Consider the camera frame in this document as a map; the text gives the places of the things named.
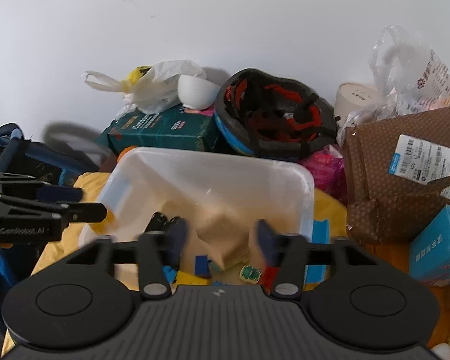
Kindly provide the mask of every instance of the yellow tablecloth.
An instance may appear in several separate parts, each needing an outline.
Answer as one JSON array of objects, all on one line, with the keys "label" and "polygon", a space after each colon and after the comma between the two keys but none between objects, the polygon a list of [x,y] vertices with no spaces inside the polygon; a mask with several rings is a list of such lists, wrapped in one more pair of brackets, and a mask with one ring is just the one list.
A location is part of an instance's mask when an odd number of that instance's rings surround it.
[{"label": "yellow tablecloth", "polygon": [[[84,191],[83,201],[94,202],[100,191],[108,180],[110,173],[87,173],[81,175],[75,186]],[[330,234],[333,237],[345,237],[345,226],[347,221],[347,210],[337,200],[326,193],[315,190],[315,212],[314,219],[330,222]],[[72,223],[62,233],[62,240],[50,242],[45,246],[32,274],[47,268],[64,256],[77,250],[78,237],[83,228],[83,223]],[[10,334],[6,333],[2,347],[2,356],[14,347]]]}]

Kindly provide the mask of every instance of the white round object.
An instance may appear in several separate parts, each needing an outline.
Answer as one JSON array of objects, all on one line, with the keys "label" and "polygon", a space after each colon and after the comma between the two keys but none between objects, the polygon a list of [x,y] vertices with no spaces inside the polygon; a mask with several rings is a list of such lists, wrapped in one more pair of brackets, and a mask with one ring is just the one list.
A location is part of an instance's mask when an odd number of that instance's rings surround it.
[{"label": "white round object", "polygon": [[379,103],[382,96],[369,86],[356,82],[345,82],[338,87],[335,101],[334,114],[339,116],[338,125],[342,126],[348,114],[352,111],[360,111],[370,104]]},{"label": "white round object", "polygon": [[219,90],[217,84],[199,77],[182,74],[178,78],[178,98],[186,108],[200,110],[210,107]]},{"label": "white round object", "polygon": [[432,352],[443,360],[450,360],[450,345],[448,344],[443,343],[435,345],[432,348]]}]

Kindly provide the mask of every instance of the yellow toy block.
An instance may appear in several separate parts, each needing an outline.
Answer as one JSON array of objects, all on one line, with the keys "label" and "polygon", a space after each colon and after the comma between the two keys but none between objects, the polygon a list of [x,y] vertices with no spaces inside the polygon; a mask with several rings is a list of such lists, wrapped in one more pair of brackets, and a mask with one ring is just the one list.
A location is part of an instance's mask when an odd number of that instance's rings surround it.
[{"label": "yellow toy block", "polygon": [[209,281],[202,279],[201,277],[194,276],[192,274],[186,274],[185,272],[178,271],[176,274],[175,283],[176,286],[184,284],[187,286],[207,286]]}]

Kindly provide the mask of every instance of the green box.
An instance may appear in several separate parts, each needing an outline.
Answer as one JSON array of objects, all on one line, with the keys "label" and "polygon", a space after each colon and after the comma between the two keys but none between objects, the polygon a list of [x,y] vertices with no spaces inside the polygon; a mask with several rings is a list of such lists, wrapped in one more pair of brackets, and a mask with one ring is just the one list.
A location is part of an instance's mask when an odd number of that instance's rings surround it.
[{"label": "green box", "polygon": [[133,145],[213,152],[219,137],[214,118],[195,112],[181,105],[151,115],[135,110],[114,120],[97,142],[115,155]]}]

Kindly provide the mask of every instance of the pink plastic bag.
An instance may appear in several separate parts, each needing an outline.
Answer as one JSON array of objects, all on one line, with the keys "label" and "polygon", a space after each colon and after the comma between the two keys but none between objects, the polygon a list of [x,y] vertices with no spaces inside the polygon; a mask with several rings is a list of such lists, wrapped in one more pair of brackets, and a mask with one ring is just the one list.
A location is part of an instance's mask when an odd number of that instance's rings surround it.
[{"label": "pink plastic bag", "polygon": [[327,145],[298,163],[312,173],[315,188],[347,204],[344,159],[338,145]]}]

